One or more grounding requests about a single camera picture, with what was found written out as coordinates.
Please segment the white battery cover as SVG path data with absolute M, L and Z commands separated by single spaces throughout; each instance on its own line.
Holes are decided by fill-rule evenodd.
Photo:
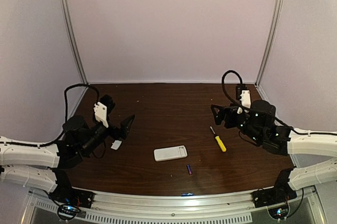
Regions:
M 113 150 L 118 150 L 119 147 L 121 146 L 121 144 L 122 144 L 122 141 L 120 141 L 120 140 L 115 140 L 115 141 L 112 143 L 112 145 L 111 145 L 111 149 L 113 149 Z

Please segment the yellow handled screwdriver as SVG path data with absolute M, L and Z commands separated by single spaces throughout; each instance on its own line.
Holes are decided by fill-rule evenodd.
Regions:
M 210 131 L 212 132 L 212 134 L 214 136 L 214 139 L 217 142 L 218 146 L 220 147 L 221 151 L 226 152 L 227 148 L 226 148 L 225 144 L 223 143 L 223 141 L 221 140 L 219 135 L 214 131 L 212 126 L 210 126 Z

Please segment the white remote control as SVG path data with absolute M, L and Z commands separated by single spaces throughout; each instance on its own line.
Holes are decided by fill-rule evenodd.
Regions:
M 186 158 L 188 156 L 186 147 L 184 145 L 155 149 L 153 154 L 156 162 L 176 160 Z

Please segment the blue AAA battery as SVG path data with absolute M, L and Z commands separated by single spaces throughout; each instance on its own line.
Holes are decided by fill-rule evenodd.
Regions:
M 194 196 L 194 193 L 189 192 L 189 193 L 182 193 L 181 194 L 181 197 L 190 197 L 190 196 Z

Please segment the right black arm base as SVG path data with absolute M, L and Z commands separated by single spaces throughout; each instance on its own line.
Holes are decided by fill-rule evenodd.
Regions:
M 268 215 L 278 222 L 291 217 L 290 200 L 297 198 L 297 193 L 283 187 L 260 188 L 251 193 L 255 208 L 266 207 Z

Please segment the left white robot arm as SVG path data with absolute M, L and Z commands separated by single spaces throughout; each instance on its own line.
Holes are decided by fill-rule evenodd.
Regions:
M 90 157 L 108 137 L 125 140 L 135 115 L 119 127 L 99 122 L 89 127 L 83 116 L 73 116 L 63 124 L 60 138 L 47 143 L 28 143 L 1 137 L 1 181 L 34 187 L 48 193 L 72 190 L 65 173 Z

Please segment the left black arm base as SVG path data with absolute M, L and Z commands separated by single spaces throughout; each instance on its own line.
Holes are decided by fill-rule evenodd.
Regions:
M 82 212 L 82 208 L 90 209 L 94 198 L 92 191 L 67 186 L 57 186 L 54 191 L 46 194 L 57 205 L 57 216 L 65 222 L 73 220 Z

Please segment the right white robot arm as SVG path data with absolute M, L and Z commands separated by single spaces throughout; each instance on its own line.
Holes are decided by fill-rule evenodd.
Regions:
M 274 186 L 284 191 L 297 191 L 336 180 L 336 133 L 296 129 L 284 123 L 276 124 L 276 107 L 256 100 L 249 109 L 232 104 L 229 107 L 211 105 L 216 125 L 237 128 L 248 136 L 250 143 L 267 152 L 288 155 L 317 155 L 329 160 L 303 168 L 284 169 Z

